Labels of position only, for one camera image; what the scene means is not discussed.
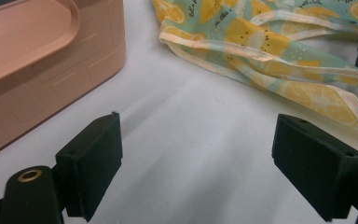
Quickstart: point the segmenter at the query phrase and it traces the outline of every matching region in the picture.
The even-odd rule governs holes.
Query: pink plastic container
[[[124,64],[122,0],[17,0],[0,6],[0,148]]]

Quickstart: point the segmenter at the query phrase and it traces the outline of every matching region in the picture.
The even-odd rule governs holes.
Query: white table surface
[[[117,111],[124,158],[90,223],[324,223],[273,163],[277,116],[306,119],[356,149],[358,133],[179,59],[158,41],[151,1],[127,0],[124,7],[126,64],[0,151],[0,198],[13,174],[52,167],[54,155],[91,121]],[[358,43],[348,39],[306,42],[355,60]],[[352,208],[334,223],[356,217]]]

